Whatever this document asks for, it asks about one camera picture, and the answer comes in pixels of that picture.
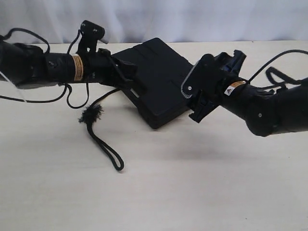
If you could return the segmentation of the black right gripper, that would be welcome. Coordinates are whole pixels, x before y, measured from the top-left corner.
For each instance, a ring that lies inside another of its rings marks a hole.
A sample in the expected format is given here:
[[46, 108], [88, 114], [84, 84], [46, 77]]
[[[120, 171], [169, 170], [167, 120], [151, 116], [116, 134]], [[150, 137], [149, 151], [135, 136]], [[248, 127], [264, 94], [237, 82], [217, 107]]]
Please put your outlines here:
[[190, 119], [200, 123], [217, 108], [219, 91], [228, 78], [238, 77], [245, 59], [246, 55], [240, 50], [234, 50], [232, 56], [221, 52], [216, 56], [207, 53], [201, 57], [190, 73]]

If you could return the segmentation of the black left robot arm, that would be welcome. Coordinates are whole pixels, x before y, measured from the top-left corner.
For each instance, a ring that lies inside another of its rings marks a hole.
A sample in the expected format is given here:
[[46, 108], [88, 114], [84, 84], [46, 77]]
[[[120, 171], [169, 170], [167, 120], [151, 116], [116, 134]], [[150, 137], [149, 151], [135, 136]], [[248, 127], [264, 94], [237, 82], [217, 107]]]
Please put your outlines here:
[[127, 88], [137, 70], [137, 65], [114, 57], [107, 49], [44, 53], [35, 45], [0, 43], [0, 79], [23, 90], [75, 83]]

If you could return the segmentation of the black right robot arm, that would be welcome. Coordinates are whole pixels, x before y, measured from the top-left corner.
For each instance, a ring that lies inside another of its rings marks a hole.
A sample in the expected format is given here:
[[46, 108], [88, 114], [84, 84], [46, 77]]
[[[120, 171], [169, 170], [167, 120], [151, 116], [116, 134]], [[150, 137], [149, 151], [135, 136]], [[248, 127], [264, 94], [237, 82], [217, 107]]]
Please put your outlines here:
[[288, 53], [274, 56], [260, 70], [265, 70], [270, 86], [256, 87], [251, 79], [240, 77], [246, 55], [234, 50], [216, 56], [204, 54], [181, 84], [181, 93], [193, 111], [190, 118], [199, 123], [221, 106], [245, 121], [256, 136], [303, 132], [308, 129], [308, 79], [294, 79], [270, 63]]

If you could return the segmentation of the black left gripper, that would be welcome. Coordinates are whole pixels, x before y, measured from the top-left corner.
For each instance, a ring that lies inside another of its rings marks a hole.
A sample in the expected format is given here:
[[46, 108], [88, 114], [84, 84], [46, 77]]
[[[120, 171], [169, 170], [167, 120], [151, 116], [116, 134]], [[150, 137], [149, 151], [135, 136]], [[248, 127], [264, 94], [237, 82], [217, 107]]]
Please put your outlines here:
[[94, 53], [83, 53], [84, 83], [99, 83], [106, 86], [116, 86], [120, 89], [134, 87], [138, 67], [130, 62], [111, 57], [107, 49], [99, 48]]

